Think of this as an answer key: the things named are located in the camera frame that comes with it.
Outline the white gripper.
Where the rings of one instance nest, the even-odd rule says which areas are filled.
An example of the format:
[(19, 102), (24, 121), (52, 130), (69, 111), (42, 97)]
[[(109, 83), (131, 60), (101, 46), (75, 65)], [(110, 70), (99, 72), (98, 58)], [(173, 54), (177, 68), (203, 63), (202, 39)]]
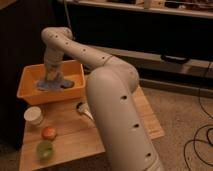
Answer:
[(63, 53), (53, 49), (46, 49), (44, 54), (45, 79), (47, 81), (56, 80), (61, 74), (60, 66)]

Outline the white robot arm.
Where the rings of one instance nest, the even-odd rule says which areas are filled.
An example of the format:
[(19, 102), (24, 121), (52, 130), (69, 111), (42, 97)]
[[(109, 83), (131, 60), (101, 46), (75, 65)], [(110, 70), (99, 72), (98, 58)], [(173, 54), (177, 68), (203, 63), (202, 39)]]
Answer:
[(131, 64), (103, 51), (72, 40), (66, 27), (47, 27), (41, 37), (47, 89), (66, 86), (60, 72), (64, 55), (91, 69), (86, 82), (87, 102), (113, 171), (164, 171), (132, 93), (139, 75)]

